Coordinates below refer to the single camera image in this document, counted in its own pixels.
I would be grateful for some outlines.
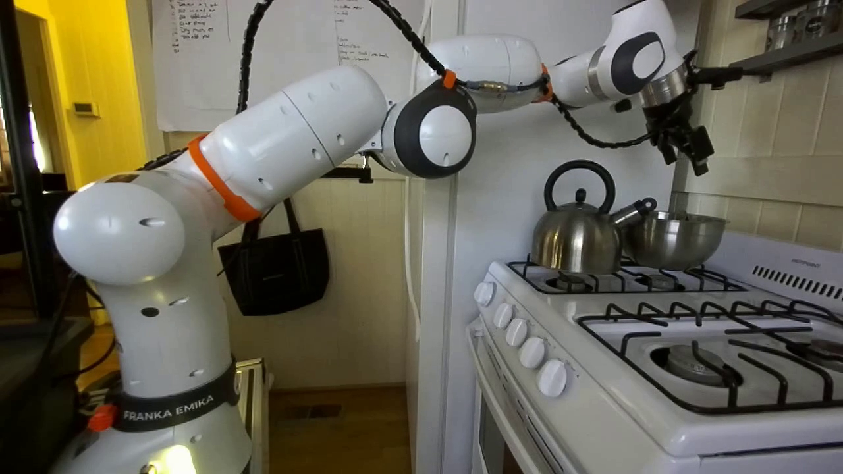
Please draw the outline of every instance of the bag strap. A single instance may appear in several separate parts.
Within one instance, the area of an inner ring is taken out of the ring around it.
[[[294,208],[293,208],[293,196],[284,199],[284,210],[286,210],[290,235],[299,235],[299,227],[298,227],[298,219],[294,219]],[[240,241],[253,241],[253,240],[257,240],[261,224],[264,224],[264,216],[247,220],[247,224],[241,227]]]
[[[294,208],[293,208],[293,196],[284,199],[284,210],[286,210],[286,224],[293,235],[299,235],[298,219],[294,219]]]

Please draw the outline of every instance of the stove burner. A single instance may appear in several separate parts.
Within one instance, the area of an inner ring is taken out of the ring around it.
[[[573,277],[573,273],[558,273],[555,279],[544,282],[552,289],[564,289],[564,293],[596,293],[596,283],[587,282],[585,277]]]
[[[652,293],[685,293],[685,283],[679,283],[668,273],[643,273],[643,277],[634,277],[634,282],[644,283]]]
[[[843,372],[843,345],[832,340],[791,341],[788,350],[809,362]]]
[[[729,387],[742,385],[742,375],[726,366],[717,352],[691,345],[666,345],[651,352],[652,362],[679,378],[705,385],[705,387]]]

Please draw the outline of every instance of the wooden floor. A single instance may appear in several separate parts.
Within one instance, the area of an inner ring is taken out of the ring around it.
[[[94,325],[81,366],[111,345],[114,329]],[[116,352],[85,374],[78,390],[119,372]],[[270,391],[270,474],[407,474],[402,387]]]

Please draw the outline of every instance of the appliance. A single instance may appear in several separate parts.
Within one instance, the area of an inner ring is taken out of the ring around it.
[[[489,264],[475,472],[843,469],[843,256],[726,231],[705,269]]]

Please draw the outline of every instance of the black cable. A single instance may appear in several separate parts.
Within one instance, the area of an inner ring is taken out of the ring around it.
[[[605,142],[605,140],[596,140],[592,135],[587,135],[580,121],[573,119],[571,107],[564,106],[555,94],[550,96],[550,102],[555,106],[555,111],[569,121],[569,125],[580,135],[580,140],[585,140],[587,144],[592,146],[609,146],[609,150],[616,150],[616,146],[634,146],[641,142],[644,142],[651,135],[641,135],[634,140],[621,140],[621,142]]]
[[[247,82],[251,82],[251,59],[253,59],[253,45],[256,45],[256,30],[261,25],[264,13],[270,7],[274,0],[265,3],[256,3],[247,24],[244,24],[244,36],[241,36],[241,56],[240,56],[240,82],[237,82],[237,112],[247,107]],[[160,169],[170,160],[177,160],[185,153],[185,146],[180,150],[168,150],[147,162],[139,165],[139,170],[152,170]]]
[[[57,306],[54,306],[54,311],[52,311],[48,341],[45,341],[45,348],[41,348],[41,354],[40,354],[40,361],[36,361],[35,374],[41,374],[41,372],[48,368],[48,357],[49,357],[52,345],[54,345],[54,340],[57,340],[57,331],[60,331],[62,314],[66,314],[69,295],[70,295],[73,283],[77,283],[77,273],[69,273],[69,282],[62,283],[60,300],[57,300]]]
[[[116,350],[116,337],[111,340],[107,350],[98,361],[91,361],[90,366],[85,366],[78,372],[69,372],[66,375],[77,378],[77,375],[102,366],[114,350]]]
[[[544,88],[547,86],[547,74],[543,74],[531,83],[506,83],[506,82],[459,82],[465,88],[489,88],[489,92],[527,92],[527,88]]]
[[[392,7],[388,0],[371,0],[389,21],[398,25],[398,30],[410,42],[410,46],[421,56],[421,59],[439,75],[444,75],[444,66],[426,49],[421,36],[413,30],[413,25],[400,15],[398,7]]]
[[[264,21],[264,13],[270,7],[274,0],[265,3],[256,3],[247,24],[244,24],[244,34],[241,34],[241,53],[240,53],[240,94],[237,94],[237,112],[241,112],[247,107],[247,88],[251,88],[251,74],[253,74],[253,46],[256,46],[256,34],[257,25]]]

